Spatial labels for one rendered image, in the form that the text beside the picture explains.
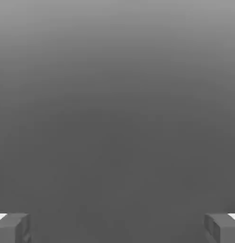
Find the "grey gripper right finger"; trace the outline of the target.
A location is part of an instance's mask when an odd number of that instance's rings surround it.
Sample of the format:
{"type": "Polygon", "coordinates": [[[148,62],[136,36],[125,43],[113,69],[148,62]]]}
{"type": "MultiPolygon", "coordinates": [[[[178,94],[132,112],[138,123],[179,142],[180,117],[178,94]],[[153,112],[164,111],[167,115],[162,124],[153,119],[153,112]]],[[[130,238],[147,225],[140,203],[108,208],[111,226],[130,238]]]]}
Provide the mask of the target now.
{"type": "Polygon", "coordinates": [[[203,224],[208,243],[235,243],[235,213],[205,214],[203,224]]]}

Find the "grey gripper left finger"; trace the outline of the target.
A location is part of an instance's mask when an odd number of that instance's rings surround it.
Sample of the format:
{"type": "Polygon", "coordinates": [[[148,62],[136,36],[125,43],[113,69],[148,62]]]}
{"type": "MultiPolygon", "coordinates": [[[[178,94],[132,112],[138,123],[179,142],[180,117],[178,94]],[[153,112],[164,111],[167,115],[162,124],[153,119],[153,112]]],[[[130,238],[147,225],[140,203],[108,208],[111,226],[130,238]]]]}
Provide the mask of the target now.
{"type": "Polygon", "coordinates": [[[0,243],[32,243],[30,214],[0,213],[0,243]]]}

